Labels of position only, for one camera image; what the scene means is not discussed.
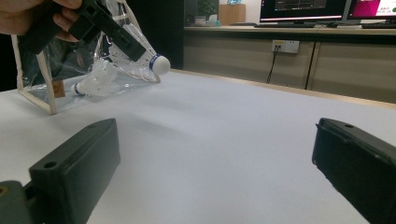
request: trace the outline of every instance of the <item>computer screen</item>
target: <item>computer screen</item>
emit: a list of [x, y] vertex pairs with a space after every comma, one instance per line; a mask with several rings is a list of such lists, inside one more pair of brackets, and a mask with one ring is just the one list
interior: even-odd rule
[[348, 19], [396, 20], [396, 0], [352, 0]]
[[340, 21], [347, 0], [262, 0], [260, 22]]

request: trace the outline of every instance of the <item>plastic bag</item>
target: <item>plastic bag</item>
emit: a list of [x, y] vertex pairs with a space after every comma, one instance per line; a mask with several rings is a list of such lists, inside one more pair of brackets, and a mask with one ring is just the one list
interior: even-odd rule
[[[134, 38], [147, 49], [145, 55], [149, 56], [146, 55], [146, 58], [163, 58], [157, 55], [141, 33], [134, 13], [125, 0], [102, 0], [102, 4], [119, 26], [134, 30]], [[148, 63], [148, 67], [142, 66], [141, 62], [147, 60], [143, 57], [136, 62], [125, 58], [123, 52], [104, 33], [88, 44], [54, 38], [37, 55], [19, 48], [18, 36], [12, 36], [12, 40], [20, 94], [50, 114], [159, 83], [158, 72], [153, 71], [163, 74], [170, 68], [166, 59], [167, 62], [162, 63], [164, 66], [158, 68], [158, 65], [153, 66], [154, 63]]]

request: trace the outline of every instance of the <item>power outlet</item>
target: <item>power outlet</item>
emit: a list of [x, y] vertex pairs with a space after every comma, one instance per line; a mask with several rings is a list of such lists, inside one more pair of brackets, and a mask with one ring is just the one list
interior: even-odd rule
[[273, 40], [272, 51], [275, 51], [276, 46], [277, 46], [277, 52], [285, 52], [284, 40]]
[[298, 53], [300, 41], [286, 40], [285, 41], [285, 52], [286, 53]]

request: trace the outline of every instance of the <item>white table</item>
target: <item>white table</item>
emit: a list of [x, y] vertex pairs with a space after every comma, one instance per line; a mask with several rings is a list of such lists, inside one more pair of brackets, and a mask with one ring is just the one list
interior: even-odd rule
[[55, 116], [2, 92], [0, 180], [26, 184], [36, 161], [116, 118], [121, 164], [91, 224], [367, 223], [312, 164], [315, 123], [339, 119], [396, 145], [396, 106], [271, 88], [172, 72]]

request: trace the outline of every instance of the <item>cabinet door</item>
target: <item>cabinet door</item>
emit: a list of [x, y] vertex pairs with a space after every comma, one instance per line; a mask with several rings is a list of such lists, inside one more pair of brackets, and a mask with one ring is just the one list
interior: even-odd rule
[[[187, 71], [266, 82], [273, 66], [272, 40], [187, 35], [184, 43]], [[278, 53], [270, 83], [303, 89], [312, 46], [300, 42], [297, 54]]]
[[246, 5], [220, 5], [219, 20], [221, 21], [221, 25], [246, 21]]
[[317, 50], [310, 90], [396, 103], [396, 46], [321, 43]]

